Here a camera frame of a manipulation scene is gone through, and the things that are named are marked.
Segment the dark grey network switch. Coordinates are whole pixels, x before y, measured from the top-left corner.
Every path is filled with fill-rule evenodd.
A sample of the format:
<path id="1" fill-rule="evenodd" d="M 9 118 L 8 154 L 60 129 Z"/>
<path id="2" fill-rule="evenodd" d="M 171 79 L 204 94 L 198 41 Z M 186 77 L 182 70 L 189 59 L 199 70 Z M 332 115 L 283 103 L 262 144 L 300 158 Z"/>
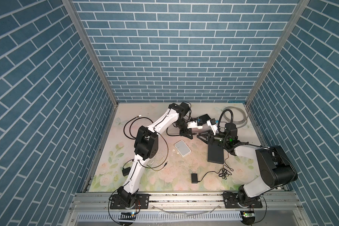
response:
<path id="1" fill-rule="evenodd" d="M 208 162 L 223 164 L 224 163 L 224 149 L 219 143 L 208 144 Z"/>

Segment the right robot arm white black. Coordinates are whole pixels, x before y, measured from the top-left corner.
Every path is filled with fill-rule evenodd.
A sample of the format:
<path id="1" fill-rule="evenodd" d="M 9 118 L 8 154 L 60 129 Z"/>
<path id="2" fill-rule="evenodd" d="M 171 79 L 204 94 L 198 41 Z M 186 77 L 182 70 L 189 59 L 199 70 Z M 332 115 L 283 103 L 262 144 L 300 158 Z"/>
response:
<path id="1" fill-rule="evenodd" d="M 298 179 L 295 167 L 281 146 L 264 147 L 242 142 L 238 139 L 237 127 L 233 123 L 226 123 L 224 132 L 207 131 L 197 137 L 208 145 L 210 155 L 225 150 L 232 156 L 245 157 L 258 164 L 260 175 L 241 185 L 235 194 L 239 207 L 261 208 L 261 195 Z"/>

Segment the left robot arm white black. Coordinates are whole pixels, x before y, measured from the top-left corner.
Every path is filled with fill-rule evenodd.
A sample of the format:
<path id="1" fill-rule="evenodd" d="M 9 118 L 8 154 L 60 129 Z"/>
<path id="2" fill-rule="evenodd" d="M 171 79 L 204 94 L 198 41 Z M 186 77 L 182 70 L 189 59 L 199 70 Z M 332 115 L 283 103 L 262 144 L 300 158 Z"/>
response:
<path id="1" fill-rule="evenodd" d="M 135 156 L 133 165 L 124 185 L 116 190 L 117 194 L 114 198 L 122 208 L 132 208 L 137 202 L 139 184 L 145 169 L 159 171 L 165 167 L 165 162 L 155 167 L 150 167 L 147 164 L 159 149 L 159 137 L 163 136 L 163 133 L 170 125 L 176 124 L 180 136 L 193 139 L 192 130 L 188 128 L 185 120 L 185 116 L 189 111 L 190 106 L 187 102 L 182 102 L 181 104 L 172 103 L 158 120 L 149 126 L 139 127 L 134 143 Z"/>

